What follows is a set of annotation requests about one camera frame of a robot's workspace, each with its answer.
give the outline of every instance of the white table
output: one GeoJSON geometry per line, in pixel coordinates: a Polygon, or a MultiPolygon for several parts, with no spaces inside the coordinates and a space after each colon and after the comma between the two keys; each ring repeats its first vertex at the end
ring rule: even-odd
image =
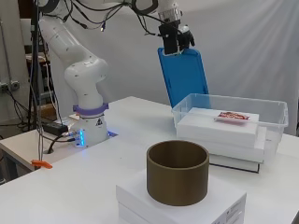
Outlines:
{"type": "MultiPolygon", "coordinates": [[[[69,122],[76,122],[76,120],[69,118],[69,122]]],[[[55,138],[53,135],[47,133],[44,134],[51,139],[55,138]]],[[[44,139],[43,151],[49,149],[50,143],[50,140],[44,139]]],[[[7,180],[12,180],[18,177],[16,164],[27,172],[34,171],[35,167],[31,165],[31,161],[38,160],[37,148],[37,131],[22,133],[0,141],[0,149],[4,152],[4,162],[7,167],[7,180]]],[[[73,147],[73,145],[69,143],[56,143],[54,145],[55,153],[49,155],[44,154],[43,160],[49,163],[54,163],[74,155],[81,150],[81,148],[73,147]]]]}
{"type": "MultiPolygon", "coordinates": [[[[115,186],[146,167],[154,143],[175,139],[170,107],[129,97],[107,111],[120,135],[0,187],[1,223],[118,223],[115,186]]],[[[261,173],[210,167],[210,174],[248,192],[246,224],[292,223],[299,210],[299,139],[284,135],[261,173]]]]}

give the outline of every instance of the cardboard tube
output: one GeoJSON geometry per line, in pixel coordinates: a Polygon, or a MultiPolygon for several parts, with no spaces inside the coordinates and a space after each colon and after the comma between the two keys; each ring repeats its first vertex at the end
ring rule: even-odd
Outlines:
{"type": "Polygon", "coordinates": [[[159,203],[187,206],[207,194],[208,152],[185,141],[154,145],[147,153],[147,188],[159,203]]]}

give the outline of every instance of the blue tray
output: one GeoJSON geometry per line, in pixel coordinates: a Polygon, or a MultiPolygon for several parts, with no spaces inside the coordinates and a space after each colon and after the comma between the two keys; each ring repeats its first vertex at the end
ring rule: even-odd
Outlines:
{"type": "Polygon", "coordinates": [[[185,49],[178,55],[164,55],[158,49],[164,80],[172,107],[191,93],[208,94],[201,55],[196,49],[185,49]]]}

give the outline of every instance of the clear plastic bin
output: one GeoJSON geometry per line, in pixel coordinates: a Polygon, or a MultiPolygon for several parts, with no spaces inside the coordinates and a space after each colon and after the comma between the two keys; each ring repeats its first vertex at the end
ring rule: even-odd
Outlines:
{"type": "MultiPolygon", "coordinates": [[[[194,107],[260,115],[259,121],[238,120],[237,122],[251,122],[257,124],[258,127],[266,128],[264,145],[266,159],[272,158],[276,154],[284,128],[289,125],[288,106],[284,102],[193,93],[172,109],[176,128],[187,114],[209,117],[209,115],[198,115],[190,112],[194,107]]],[[[235,119],[211,117],[217,120],[225,120],[225,122],[235,122],[235,119]]]]}

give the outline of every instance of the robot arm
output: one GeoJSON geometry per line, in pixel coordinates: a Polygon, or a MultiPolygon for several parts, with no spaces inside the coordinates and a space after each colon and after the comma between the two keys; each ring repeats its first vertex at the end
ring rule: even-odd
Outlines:
{"type": "MultiPolygon", "coordinates": [[[[78,97],[78,123],[72,127],[76,133],[76,145],[91,147],[107,139],[107,125],[104,111],[107,105],[98,93],[96,84],[107,76],[107,63],[84,48],[66,29],[58,18],[65,18],[71,1],[75,0],[39,0],[38,6],[44,14],[39,20],[41,34],[52,51],[64,65],[64,78],[78,97]]],[[[123,0],[99,0],[100,3],[123,3],[123,0]]],[[[187,49],[193,43],[192,34],[187,26],[180,26],[181,12],[174,0],[125,0],[139,15],[158,11],[160,33],[164,39],[164,53],[176,54],[187,49]]]]}
{"type": "MultiPolygon", "coordinates": [[[[82,3],[88,3],[90,0],[80,0],[82,3]]],[[[128,3],[132,9],[140,15],[148,15],[158,11],[159,18],[162,21],[159,26],[160,34],[164,40],[164,53],[177,54],[190,45],[194,46],[194,38],[187,25],[181,24],[182,12],[175,0],[99,0],[97,3],[128,3]]],[[[39,0],[40,10],[54,16],[65,16],[65,0],[39,0]]]]}

